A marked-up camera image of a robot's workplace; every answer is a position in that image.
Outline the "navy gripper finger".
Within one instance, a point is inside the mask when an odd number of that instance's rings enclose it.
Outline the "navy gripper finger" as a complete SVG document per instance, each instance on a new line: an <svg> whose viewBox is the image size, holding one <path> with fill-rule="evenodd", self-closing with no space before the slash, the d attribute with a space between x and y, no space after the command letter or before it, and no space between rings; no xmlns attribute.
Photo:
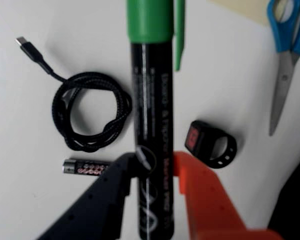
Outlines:
<svg viewBox="0 0 300 240"><path fill-rule="evenodd" d="M135 153L120 156L39 239L118 240L137 165Z"/></svg>

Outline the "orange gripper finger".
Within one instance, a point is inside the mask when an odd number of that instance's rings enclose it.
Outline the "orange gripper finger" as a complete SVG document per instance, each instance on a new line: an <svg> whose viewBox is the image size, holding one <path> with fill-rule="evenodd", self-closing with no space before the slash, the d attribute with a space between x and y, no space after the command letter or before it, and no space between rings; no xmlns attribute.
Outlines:
<svg viewBox="0 0 300 240"><path fill-rule="evenodd" d="M184 195L192 240L280 240L269 229L248 229L217 174L194 156L174 152L174 175Z"/></svg>

